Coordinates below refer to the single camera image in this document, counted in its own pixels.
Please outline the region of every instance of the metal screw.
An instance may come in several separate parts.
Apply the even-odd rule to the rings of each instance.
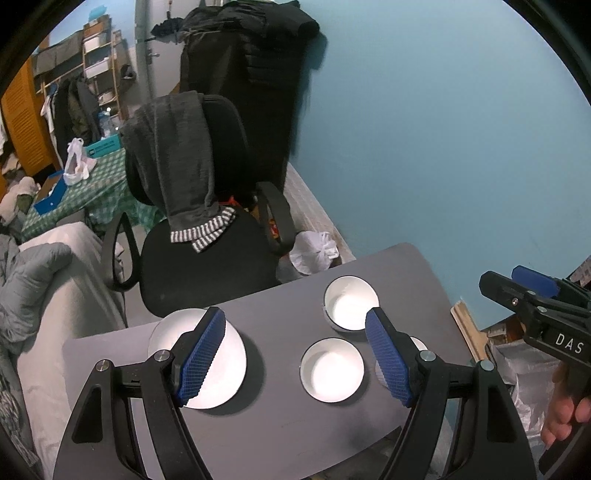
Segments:
[[[487,372],[492,372],[495,369],[495,364],[490,360],[483,360],[480,362],[480,368],[486,370]]]
[[[168,350],[158,350],[154,354],[154,360],[157,362],[164,362],[170,358],[170,352]]]
[[[99,372],[104,372],[105,370],[107,370],[109,368],[109,361],[108,360],[100,360],[99,362],[96,363],[95,368]]]
[[[437,356],[431,350],[422,350],[421,358],[426,362],[433,362],[433,360],[435,360]]]

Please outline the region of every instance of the white plastic bag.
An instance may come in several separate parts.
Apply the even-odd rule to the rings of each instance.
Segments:
[[[75,138],[68,144],[68,160],[64,167],[64,182],[72,186],[81,180],[86,180],[96,165],[94,158],[86,156],[84,141]]]
[[[298,233],[290,252],[291,263],[304,275],[328,270],[332,260],[338,256],[336,242],[328,232]]]

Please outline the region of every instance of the human hand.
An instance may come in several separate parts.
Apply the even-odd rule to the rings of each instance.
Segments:
[[[555,440],[562,441],[568,438],[573,428],[573,420],[579,423],[591,420],[591,398],[582,399],[575,408],[573,399],[566,393],[568,373],[568,365],[561,362],[552,374],[554,391],[541,432],[542,442],[546,448],[550,448]]]

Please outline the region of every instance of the blue wall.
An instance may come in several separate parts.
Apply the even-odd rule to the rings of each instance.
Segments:
[[[591,107],[501,0],[301,0],[292,163],[357,256],[416,245],[480,327],[480,275],[564,276],[591,253]]]
[[[127,40],[129,46],[135,42],[135,0],[85,0],[70,15],[59,23],[49,35],[50,45],[55,45],[72,35],[77,30],[82,30],[88,23],[88,14],[93,8],[104,5],[107,14],[111,16],[114,30],[121,30],[122,37]]]

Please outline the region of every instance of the white plate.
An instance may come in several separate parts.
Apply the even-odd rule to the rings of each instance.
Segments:
[[[340,338],[325,338],[304,353],[300,379],[310,396],[334,403],[357,391],[364,370],[363,358],[353,345]]]
[[[378,294],[359,277],[336,278],[324,292],[324,311],[345,330],[363,330],[365,316],[374,307],[379,307]]]
[[[422,352],[423,350],[428,350],[425,344],[422,343],[422,341],[418,338],[411,337],[411,340],[418,348],[419,352]],[[384,373],[382,372],[382,369],[379,367],[377,362],[375,363],[375,376],[378,377],[378,382],[380,382],[384,387],[388,388],[388,384],[386,383],[386,379],[384,378]]]
[[[158,350],[170,350],[179,337],[194,330],[205,315],[203,309],[186,309],[163,318],[152,332],[148,356]],[[246,374],[246,350],[240,334],[226,321],[226,335],[213,357],[199,395],[187,403],[188,408],[202,410],[217,407],[230,400],[238,391]]]

